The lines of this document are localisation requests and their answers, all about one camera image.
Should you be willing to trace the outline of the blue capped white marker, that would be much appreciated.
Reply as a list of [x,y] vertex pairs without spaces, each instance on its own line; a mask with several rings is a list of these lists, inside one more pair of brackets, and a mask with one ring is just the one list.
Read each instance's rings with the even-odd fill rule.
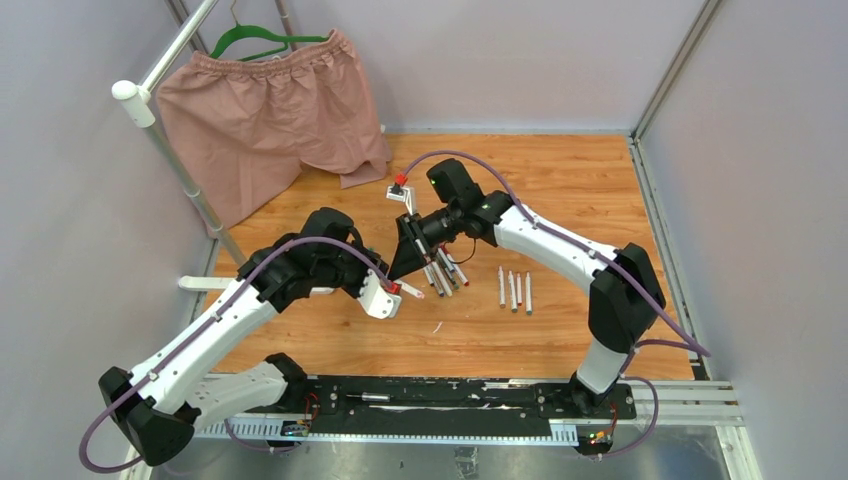
[[438,254],[439,260],[442,262],[442,268],[445,271],[445,274],[447,275],[448,281],[452,285],[452,289],[458,290],[459,287],[460,287],[460,284],[457,282],[457,277],[456,277],[455,271],[454,271],[454,265],[447,258],[444,251],[441,248],[437,249],[437,254]]

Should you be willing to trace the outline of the grey capped marker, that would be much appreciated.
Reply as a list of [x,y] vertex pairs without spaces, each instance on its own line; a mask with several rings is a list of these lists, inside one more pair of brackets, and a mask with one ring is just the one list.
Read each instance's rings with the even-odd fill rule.
[[437,295],[438,295],[439,297],[444,297],[444,296],[445,296],[445,292],[444,292],[444,290],[443,290],[443,288],[442,288],[442,286],[441,286],[440,282],[439,282],[439,281],[438,281],[438,279],[436,278],[435,274],[433,273],[433,270],[431,269],[431,267],[430,267],[430,266],[425,266],[425,267],[423,268],[423,272],[424,272],[424,274],[425,274],[425,276],[426,276],[426,278],[427,278],[427,280],[428,280],[428,283],[429,283],[429,284],[430,284],[430,285],[431,285],[431,286],[435,289],[435,291],[436,291]]

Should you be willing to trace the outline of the yellow capped white marker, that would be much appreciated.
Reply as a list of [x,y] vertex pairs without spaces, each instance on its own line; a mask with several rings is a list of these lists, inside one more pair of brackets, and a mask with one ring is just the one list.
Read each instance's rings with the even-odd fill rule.
[[444,295],[447,297],[451,297],[453,295],[452,285],[448,281],[447,277],[445,276],[442,268],[440,267],[437,261],[433,261],[431,263],[431,269],[433,270],[435,278],[437,279],[440,287],[442,288]]

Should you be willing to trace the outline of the white acrylic marker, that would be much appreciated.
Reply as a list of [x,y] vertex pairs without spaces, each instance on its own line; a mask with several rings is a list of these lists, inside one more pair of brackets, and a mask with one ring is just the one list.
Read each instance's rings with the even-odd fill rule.
[[408,284],[404,281],[397,280],[396,284],[400,287],[400,289],[403,292],[405,292],[406,294],[408,294],[410,296],[413,296],[414,298],[424,299],[426,297],[426,295],[421,290],[419,290],[418,288],[416,288],[416,287],[414,287],[414,286],[412,286],[412,285],[410,285],[410,284]]

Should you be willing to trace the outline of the red capped white marker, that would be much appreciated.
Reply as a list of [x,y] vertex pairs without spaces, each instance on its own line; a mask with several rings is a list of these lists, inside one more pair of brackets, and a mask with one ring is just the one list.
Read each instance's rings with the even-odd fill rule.
[[520,273],[515,274],[515,293],[516,293],[516,304],[517,306],[523,305],[523,291],[522,291],[522,278]]

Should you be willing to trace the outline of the green capped white marker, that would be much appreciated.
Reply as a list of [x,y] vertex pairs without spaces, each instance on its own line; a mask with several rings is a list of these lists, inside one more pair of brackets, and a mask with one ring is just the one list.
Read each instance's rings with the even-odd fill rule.
[[510,298],[510,310],[512,313],[516,313],[518,311],[518,290],[516,285],[516,279],[514,272],[512,270],[508,271],[507,274],[507,282],[509,287],[509,298]]

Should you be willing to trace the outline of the teal capped white marker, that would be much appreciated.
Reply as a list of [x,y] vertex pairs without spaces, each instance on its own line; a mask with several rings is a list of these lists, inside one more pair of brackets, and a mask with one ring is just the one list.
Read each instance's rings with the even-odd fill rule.
[[527,315],[533,314],[533,290],[532,290],[532,275],[530,271],[525,273],[524,278],[524,306]]

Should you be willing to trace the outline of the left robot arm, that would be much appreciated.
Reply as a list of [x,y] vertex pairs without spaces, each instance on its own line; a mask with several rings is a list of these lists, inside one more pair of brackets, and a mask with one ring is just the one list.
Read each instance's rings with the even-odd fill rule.
[[371,317],[393,317],[400,287],[380,255],[363,243],[353,220],[322,207],[297,233],[283,235],[254,252],[237,276],[203,314],[166,346],[130,370],[112,367],[99,379],[105,411],[86,430],[79,456],[87,455],[94,431],[111,419],[149,466],[176,457],[194,435],[255,408],[310,412],[314,400],[307,375],[290,357],[273,354],[258,365],[223,379],[206,376],[250,333],[316,289],[342,290]]

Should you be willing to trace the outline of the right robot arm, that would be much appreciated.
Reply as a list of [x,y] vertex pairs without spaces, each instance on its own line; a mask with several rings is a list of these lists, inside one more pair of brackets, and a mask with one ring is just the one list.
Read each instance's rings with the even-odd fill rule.
[[466,167],[448,158],[427,178],[443,208],[397,218],[398,245],[388,277],[400,279],[423,269],[443,244],[463,234],[522,254],[580,287],[589,300],[592,340],[570,379],[573,408],[596,417],[611,403],[628,355],[654,324],[666,300],[646,250],[590,241],[536,215],[506,190],[489,194]]

